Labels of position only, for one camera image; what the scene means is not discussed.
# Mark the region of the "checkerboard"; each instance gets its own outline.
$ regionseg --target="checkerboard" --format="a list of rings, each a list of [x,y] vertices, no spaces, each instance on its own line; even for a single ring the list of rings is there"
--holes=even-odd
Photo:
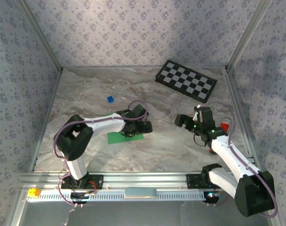
[[[217,80],[168,60],[156,75],[156,82],[206,103]]]

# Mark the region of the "marble floor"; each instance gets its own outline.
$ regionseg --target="marble floor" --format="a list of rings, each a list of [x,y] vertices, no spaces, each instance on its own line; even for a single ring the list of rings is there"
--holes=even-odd
[[[125,110],[131,101],[138,99],[148,104],[153,132],[145,134],[143,140],[113,145],[107,144],[106,135],[91,139],[83,155],[89,171],[200,171],[211,163],[225,166],[218,155],[209,152],[208,147],[196,145],[192,133],[174,125],[176,115],[193,116],[193,107],[200,102],[155,82],[159,70],[160,67],[64,70],[35,171],[64,170],[63,162],[53,154],[53,137],[72,115],[100,117]],[[208,102],[232,105],[220,70],[194,70],[218,80]],[[113,103],[108,103],[108,96],[113,96]],[[223,118],[231,119],[231,113],[223,106],[214,104],[211,108],[216,125]],[[246,155],[239,125],[232,140]]]

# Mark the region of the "yellow block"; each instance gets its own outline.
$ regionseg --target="yellow block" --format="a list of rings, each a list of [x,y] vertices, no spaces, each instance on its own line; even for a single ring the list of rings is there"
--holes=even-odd
[[[41,190],[38,188],[29,188],[28,197],[39,197]]]

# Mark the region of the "wallpaper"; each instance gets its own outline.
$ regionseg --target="wallpaper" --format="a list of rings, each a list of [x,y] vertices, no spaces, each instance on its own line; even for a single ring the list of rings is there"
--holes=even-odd
[[[274,0],[232,72],[258,158],[286,218],[286,0]]]
[[[0,0],[0,226],[27,172],[58,73],[13,0]]]
[[[61,66],[226,65],[258,0],[26,0]]]

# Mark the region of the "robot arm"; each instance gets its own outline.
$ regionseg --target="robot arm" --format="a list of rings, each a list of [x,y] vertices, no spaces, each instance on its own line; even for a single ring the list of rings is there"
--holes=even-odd
[[[59,135],[56,145],[67,160],[71,177],[78,188],[83,188],[87,183],[87,168],[82,155],[91,138],[111,132],[120,132],[126,137],[136,134],[152,132],[150,121],[124,120],[126,118],[140,118],[146,114],[146,110],[137,105],[132,111],[124,110],[99,118],[81,118],[79,115],[72,116],[67,122],[89,121],[88,123],[75,124],[67,127]]]
[[[210,107],[198,106],[194,110],[194,117],[180,114],[176,117],[175,124],[179,127],[185,125],[185,129],[194,133],[194,136],[200,136],[205,145],[212,148],[232,172],[228,173],[219,164],[208,165],[202,169],[202,182],[222,188],[235,199],[238,210],[246,217],[274,209],[269,192],[247,166],[258,173],[275,195],[272,175],[268,171],[261,172],[250,163],[232,142],[232,150],[230,149],[229,136],[221,127],[215,126]]]

